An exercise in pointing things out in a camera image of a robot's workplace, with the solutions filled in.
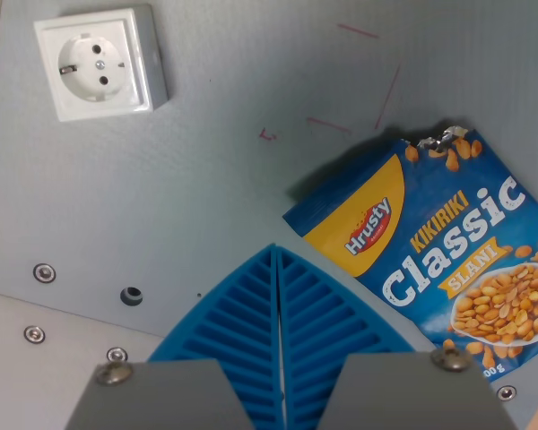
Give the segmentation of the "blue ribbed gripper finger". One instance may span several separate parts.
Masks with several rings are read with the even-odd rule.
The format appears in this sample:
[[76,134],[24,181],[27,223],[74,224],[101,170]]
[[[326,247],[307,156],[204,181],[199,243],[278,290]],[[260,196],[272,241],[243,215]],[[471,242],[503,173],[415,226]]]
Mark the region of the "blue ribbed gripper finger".
[[417,352],[350,290],[276,249],[289,429],[512,429],[470,356]]
[[255,429],[283,429],[276,245],[207,293],[152,352],[150,363],[214,359]]

